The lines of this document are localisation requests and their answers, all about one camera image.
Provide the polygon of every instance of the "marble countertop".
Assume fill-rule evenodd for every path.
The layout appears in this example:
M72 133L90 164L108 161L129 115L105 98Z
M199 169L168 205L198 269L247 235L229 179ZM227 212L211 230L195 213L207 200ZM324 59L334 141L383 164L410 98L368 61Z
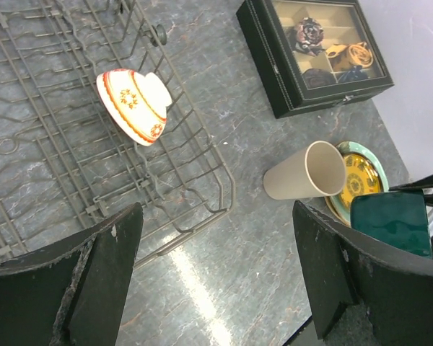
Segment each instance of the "marble countertop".
M264 172L316 140L373 150L390 185L408 172L372 101L272 114L235 13L241 0L141 0L237 184L234 211L134 272L118 345L282 345L310 315L292 225ZM323 199L306 200L327 211Z

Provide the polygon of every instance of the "dish rack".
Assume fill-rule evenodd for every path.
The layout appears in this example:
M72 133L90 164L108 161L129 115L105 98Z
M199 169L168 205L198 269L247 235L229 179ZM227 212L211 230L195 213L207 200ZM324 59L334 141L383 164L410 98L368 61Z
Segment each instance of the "dish rack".
M235 182L166 41L136 0L0 1L0 262L141 201L137 269L231 211ZM148 148L100 102L96 75L114 68L154 72L172 95Z

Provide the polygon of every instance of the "white bowl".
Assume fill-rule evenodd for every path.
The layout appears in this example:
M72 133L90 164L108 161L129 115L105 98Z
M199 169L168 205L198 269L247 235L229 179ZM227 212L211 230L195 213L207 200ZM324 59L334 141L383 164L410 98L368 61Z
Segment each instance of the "white bowl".
M150 146L159 138L172 103L159 77L118 68L100 74L96 86L109 114L131 139Z

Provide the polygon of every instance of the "black leather box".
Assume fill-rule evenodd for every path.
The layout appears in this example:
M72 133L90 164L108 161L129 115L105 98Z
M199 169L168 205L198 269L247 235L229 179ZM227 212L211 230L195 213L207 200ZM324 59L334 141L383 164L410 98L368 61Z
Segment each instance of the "black leather box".
M393 85L356 0L245 0L237 18L276 118Z

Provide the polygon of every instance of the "white wall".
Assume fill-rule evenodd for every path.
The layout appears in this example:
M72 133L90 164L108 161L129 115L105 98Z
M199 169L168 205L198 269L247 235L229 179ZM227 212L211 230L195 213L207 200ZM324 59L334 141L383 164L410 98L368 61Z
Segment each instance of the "white wall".
M433 0L360 0L395 86L374 97L412 179L433 173Z

